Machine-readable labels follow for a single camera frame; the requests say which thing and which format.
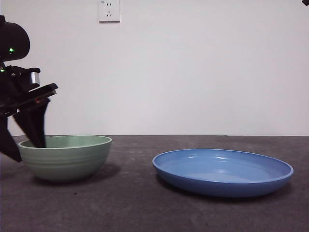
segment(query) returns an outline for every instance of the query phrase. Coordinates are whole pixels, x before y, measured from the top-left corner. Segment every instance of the gray table surface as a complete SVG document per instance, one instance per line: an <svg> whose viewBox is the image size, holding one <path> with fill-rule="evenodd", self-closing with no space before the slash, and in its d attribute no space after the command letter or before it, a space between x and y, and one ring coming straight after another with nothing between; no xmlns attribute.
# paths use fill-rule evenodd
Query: gray table surface
<svg viewBox="0 0 309 232"><path fill-rule="evenodd" d="M111 137L97 175L71 184L39 180L1 155L1 232L309 231L309 137ZM260 153L291 164L295 173L267 196L200 196L167 184L152 167L155 155L187 148Z"/></svg>

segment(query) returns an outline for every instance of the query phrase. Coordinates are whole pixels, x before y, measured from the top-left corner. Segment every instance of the wall socket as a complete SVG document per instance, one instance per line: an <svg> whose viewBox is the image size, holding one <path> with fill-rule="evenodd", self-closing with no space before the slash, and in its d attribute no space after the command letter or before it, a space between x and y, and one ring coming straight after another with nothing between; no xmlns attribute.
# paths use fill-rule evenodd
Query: wall socket
<svg viewBox="0 0 309 232"><path fill-rule="evenodd" d="M98 21L100 23L119 23L120 0L100 0L98 2Z"/></svg>

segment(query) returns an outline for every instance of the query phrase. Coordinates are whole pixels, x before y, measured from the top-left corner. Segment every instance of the plate rim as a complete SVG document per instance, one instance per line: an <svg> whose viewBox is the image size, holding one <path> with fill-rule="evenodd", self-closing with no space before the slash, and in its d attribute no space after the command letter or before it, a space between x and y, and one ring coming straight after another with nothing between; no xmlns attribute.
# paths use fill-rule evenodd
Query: plate rim
<svg viewBox="0 0 309 232"><path fill-rule="evenodd" d="M262 181L252 181L252 182L232 182L232 181L214 181L214 180L208 180L208 179L204 179L204 178L198 178L198 177L189 177L189 176L185 176L185 175L179 175L179 174L175 174L175 173L171 173L171 172L168 172L162 168L160 168L156 163L155 163L155 160L162 156L162 155L165 155L167 153L170 153L170 152L177 152L177 151L190 151L190 150L215 150L215 151L232 151L232 152L239 152L239 153L246 153L246 154L250 154L250 155L256 155L256 156L260 156L260 157L266 157L268 159L272 159L272 160L275 160L275 161L278 161L280 163L283 163L285 165L287 165L289 168L290 168L290 172L287 174L287 175L284 175L284 176L281 176L281 177L277 177L277 178L273 178L273 179L268 179L268 180L262 180ZM238 150L228 150L228 149L215 149L215 148L191 148L191 149L179 149L179 150L172 150L172 151L167 151L167 152L164 152L164 153L161 153L161 154L158 154L156 155L153 159L152 159L152 164L155 168L165 172L165 173L168 173L168 174L171 174L171 175L174 175L174 176L178 176L178 177L182 177L182 178L186 178L186 179L191 179L191 180L198 180L198 181L205 181L205 182L212 182L212 183L222 183L222 184L262 184L262 183L269 183L269 182L274 182L274 181L279 181L279 180L284 180L286 178L289 178L293 175L294 173L294 169L293 167L280 160L280 159L277 159L277 158L274 158L274 157L270 157L270 156L265 156L265 155L261 155L261 154L257 154L257 153L253 153L253 152L246 152L246 151L238 151Z"/></svg>

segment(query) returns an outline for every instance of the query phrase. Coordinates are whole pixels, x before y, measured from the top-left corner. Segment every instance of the light green bowl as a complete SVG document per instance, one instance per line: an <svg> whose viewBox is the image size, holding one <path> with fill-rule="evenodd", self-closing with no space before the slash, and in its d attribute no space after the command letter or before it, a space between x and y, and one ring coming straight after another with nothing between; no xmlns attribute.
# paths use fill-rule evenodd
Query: light green bowl
<svg viewBox="0 0 309 232"><path fill-rule="evenodd" d="M97 172L105 162L112 139L96 135L46 137L46 148L28 141L18 144L21 158L38 178L71 182Z"/></svg>

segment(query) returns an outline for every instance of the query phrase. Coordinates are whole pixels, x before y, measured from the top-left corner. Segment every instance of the blue ceramic dish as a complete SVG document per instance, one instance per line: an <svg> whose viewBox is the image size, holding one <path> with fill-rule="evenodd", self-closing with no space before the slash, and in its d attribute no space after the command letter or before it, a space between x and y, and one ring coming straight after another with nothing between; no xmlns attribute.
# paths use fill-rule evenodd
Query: blue ceramic dish
<svg viewBox="0 0 309 232"><path fill-rule="evenodd" d="M279 159L218 149L170 151L153 158L157 173L168 183L202 195L254 197L283 187L293 168Z"/></svg>

